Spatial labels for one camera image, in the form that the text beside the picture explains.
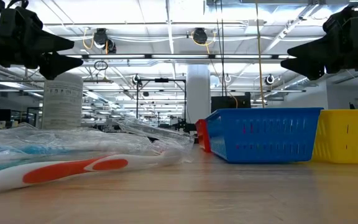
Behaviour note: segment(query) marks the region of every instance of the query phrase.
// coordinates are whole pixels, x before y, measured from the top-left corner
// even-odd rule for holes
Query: orange and white toothbrush
[[[159,156],[113,155],[82,161],[34,162],[0,170],[0,190],[27,187],[87,172],[164,166],[176,163],[180,158],[180,152],[168,151]]]

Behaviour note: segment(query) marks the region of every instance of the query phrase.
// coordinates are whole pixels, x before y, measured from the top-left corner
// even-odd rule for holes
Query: office desk
[[[0,193],[0,223],[358,223],[358,166],[195,161]]]

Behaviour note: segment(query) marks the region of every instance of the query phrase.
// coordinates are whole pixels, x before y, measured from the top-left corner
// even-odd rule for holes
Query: container label
[[[83,85],[46,81],[42,129],[67,129],[81,126]]]

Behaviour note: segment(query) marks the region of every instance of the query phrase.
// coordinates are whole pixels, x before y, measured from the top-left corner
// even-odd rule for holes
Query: red plastic basket
[[[209,145],[208,130],[206,128],[206,121],[199,119],[196,122],[197,135],[198,135],[198,144],[204,152],[211,152],[211,146]]]

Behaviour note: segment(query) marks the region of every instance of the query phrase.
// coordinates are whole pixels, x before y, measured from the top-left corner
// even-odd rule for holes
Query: yellow cable
[[[237,98],[236,97],[234,97],[230,92],[228,92],[230,95],[231,95],[231,97],[233,97],[234,98],[234,100],[236,101],[236,109],[239,107],[239,102],[237,101]]]
[[[262,86],[262,57],[260,49],[260,31],[259,31],[259,11],[258,11],[258,0],[255,0],[256,5],[256,26],[258,31],[258,53],[259,53],[259,84],[260,84],[260,96],[262,98],[262,107],[265,108],[265,96],[264,89]]]
[[[82,40],[82,44],[84,45],[84,47],[85,47],[86,49],[92,49],[92,47],[93,47],[93,37],[94,37],[94,33],[93,33],[93,35],[92,35],[92,43],[91,43],[91,46],[90,46],[90,47],[88,47],[88,46],[85,44],[85,35],[86,35],[86,31],[87,31],[87,29],[85,29],[85,32],[84,32],[84,39]]]

